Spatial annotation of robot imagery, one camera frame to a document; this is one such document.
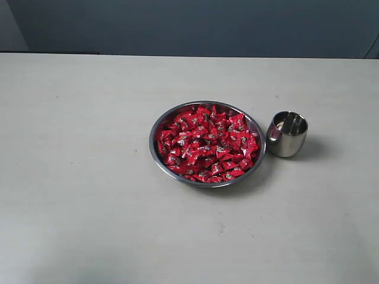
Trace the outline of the stainless steel cup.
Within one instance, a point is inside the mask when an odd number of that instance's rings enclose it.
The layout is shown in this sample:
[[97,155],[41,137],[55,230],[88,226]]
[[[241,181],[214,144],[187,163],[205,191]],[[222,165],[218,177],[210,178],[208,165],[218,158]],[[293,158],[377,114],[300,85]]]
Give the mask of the stainless steel cup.
[[296,155],[306,140],[308,126],[307,120],[296,112],[275,114],[266,132],[267,149],[277,157]]

